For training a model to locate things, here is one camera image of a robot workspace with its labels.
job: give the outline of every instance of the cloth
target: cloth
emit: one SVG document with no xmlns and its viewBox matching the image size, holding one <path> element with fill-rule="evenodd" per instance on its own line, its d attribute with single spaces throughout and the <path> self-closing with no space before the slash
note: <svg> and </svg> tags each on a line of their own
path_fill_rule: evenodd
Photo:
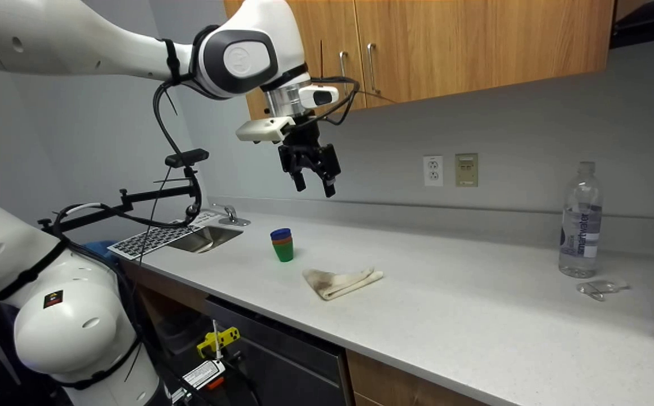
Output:
<svg viewBox="0 0 654 406">
<path fill-rule="evenodd" d="M 375 284 L 376 280 L 385 278 L 383 270 L 367 269 L 363 272 L 328 272 L 328 270 L 305 270 L 305 281 L 324 300 L 337 300 L 340 296 L 347 296 L 357 289 L 363 289 L 367 284 Z"/>
</svg>

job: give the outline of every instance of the cabinet door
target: cabinet door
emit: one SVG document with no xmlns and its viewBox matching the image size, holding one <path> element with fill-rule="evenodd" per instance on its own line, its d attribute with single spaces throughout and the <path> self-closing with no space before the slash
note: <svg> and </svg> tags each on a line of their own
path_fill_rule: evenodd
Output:
<svg viewBox="0 0 654 406">
<path fill-rule="evenodd" d="M 223 0 L 232 15 L 243 0 Z M 295 14 L 305 58 L 311 77 L 346 74 L 362 82 L 362 55 L 355 18 L 355 0 L 287 0 Z M 253 91 L 249 96 L 251 118 L 263 118 L 267 96 Z"/>
<path fill-rule="evenodd" d="M 595 73 L 611 0 L 355 0 L 369 105 Z"/>
</svg>

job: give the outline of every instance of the electrical outlet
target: electrical outlet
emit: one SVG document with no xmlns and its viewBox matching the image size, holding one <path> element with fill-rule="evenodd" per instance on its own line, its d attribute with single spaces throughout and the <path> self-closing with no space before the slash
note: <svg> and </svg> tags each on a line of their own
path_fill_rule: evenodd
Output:
<svg viewBox="0 0 654 406">
<path fill-rule="evenodd" d="M 459 187 L 479 187 L 479 154 L 456 154 L 456 184 Z"/>
<path fill-rule="evenodd" d="M 422 183 L 425 187 L 442 187 L 442 155 L 422 155 Z"/>
</svg>

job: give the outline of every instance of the water bottle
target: water bottle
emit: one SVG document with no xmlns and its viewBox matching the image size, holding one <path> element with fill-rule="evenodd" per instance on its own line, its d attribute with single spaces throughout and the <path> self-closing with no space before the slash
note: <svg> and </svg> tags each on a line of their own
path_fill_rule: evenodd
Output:
<svg viewBox="0 0 654 406">
<path fill-rule="evenodd" d="M 595 179 L 595 162 L 580 162 L 562 210 L 560 270 L 571 278 L 597 272 L 597 241 L 602 221 L 602 189 Z"/>
</svg>

